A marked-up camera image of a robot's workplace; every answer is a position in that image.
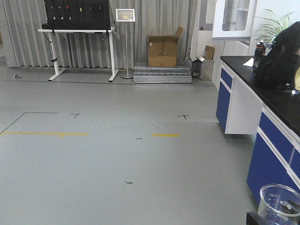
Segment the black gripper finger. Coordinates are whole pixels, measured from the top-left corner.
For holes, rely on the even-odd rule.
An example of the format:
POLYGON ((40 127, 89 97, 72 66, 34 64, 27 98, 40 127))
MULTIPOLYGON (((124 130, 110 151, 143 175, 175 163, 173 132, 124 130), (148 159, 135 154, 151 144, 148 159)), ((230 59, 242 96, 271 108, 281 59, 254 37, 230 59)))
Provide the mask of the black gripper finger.
POLYGON ((246 215, 246 225, 269 225, 269 223, 266 219, 259 216, 255 211, 251 211, 246 215))

